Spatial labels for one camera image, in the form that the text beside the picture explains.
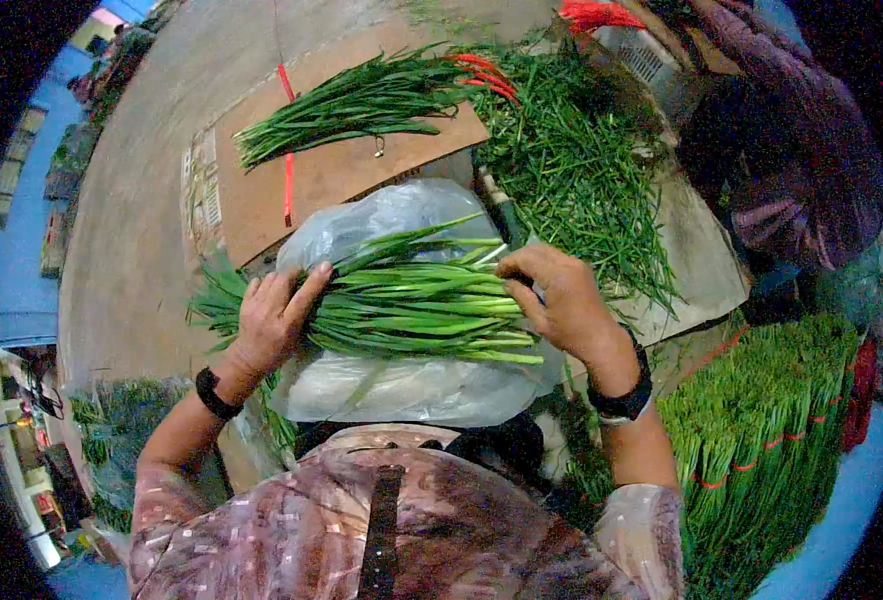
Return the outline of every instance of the concrete floor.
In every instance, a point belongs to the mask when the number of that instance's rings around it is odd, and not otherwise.
[[[125,91],[82,186],[59,306],[62,382],[91,375],[190,375],[215,338],[185,325],[191,283],[178,214],[191,137],[279,61],[387,19],[435,26],[439,40],[476,23],[503,40],[547,24],[553,0],[192,0]],[[221,440],[236,489],[257,483],[236,440]]]

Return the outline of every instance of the black strap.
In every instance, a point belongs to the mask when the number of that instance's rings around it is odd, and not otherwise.
[[[398,535],[398,494],[405,468],[400,464],[378,467],[378,479],[371,496],[371,516],[364,544],[359,600],[387,599],[394,591],[397,563],[394,543]]]
[[[595,390],[591,386],[591,379],[589,378],[588,401],[591,402],[591,405],[595,407],[595,410],[603,418],[625,417],[634,421],[651,398],[651,369],[648,366],[648,355],[645,354],[645,349],[641,347],[630,329],[624,325],[622,327],[631,336],[631,343],[634,345],[634,355],[638,359],[638,366],[640,367],[638,382],[634,385],[634,389],[625,395],[608,397]]]
[[[204,405],[216,417],[222,421],[231,421],[231,419],[237,417],[242,412],[244,404],[231,406],[219,398],[218,394],[215,393],[215,388],[218,386],[219,381],[220,378],[206,366],[198,372],[198,377],[195,378],[195,390],[198,391],[198,397],[204,402]]]

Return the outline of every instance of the black wristband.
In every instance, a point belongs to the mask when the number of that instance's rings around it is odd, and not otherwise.
[[[218,397],[215,388],[218,386],[220,378],[211,372],[210,368],[203,368],[198,372],[195,378],[195,390],[198,391],[198,397],[208,407],[208,410],[222,421],[231,421],[242,412],[244,404],[231,406]]]
[[[622,325],[631,336],[634,345],[634,355],[638,360],[638,382],[634,388],[624,395],[608,397],[595,390],[588,379],[588,401],[595,407],[598,414],[606,420],[627,419],[634,421],[648,405],[651,398],[651,370],[648,367],[648,355],[635,339],[631,330]]]

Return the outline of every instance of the hand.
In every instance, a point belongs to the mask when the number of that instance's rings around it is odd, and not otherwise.
[[[546,244],[525,246],[501,262],[495,274],[521,306],[535,333],[579,359],[592,374],[595,389],[616,398],[638,381],[639,366],[627,331],[611,316],[598,293],[595,274],[578,258]],[[533,280],[545,303],[518,281]]]
[[[318,265],[297,291],[296,269],[253,279],[244,292],[238,339],[226,351],[226,361],[256,378],[283,365],[293,354],[305,318],[331,272],[331,263]]]

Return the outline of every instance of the floral blouse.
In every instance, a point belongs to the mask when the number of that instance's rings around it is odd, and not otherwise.
[[[587,535],[497,474],[419,448],[452,437],[420,425],[346,429],[297,472],[215,510],[181,475],[143,471],[132,597],[681,597],[676,491],[619,487]]]

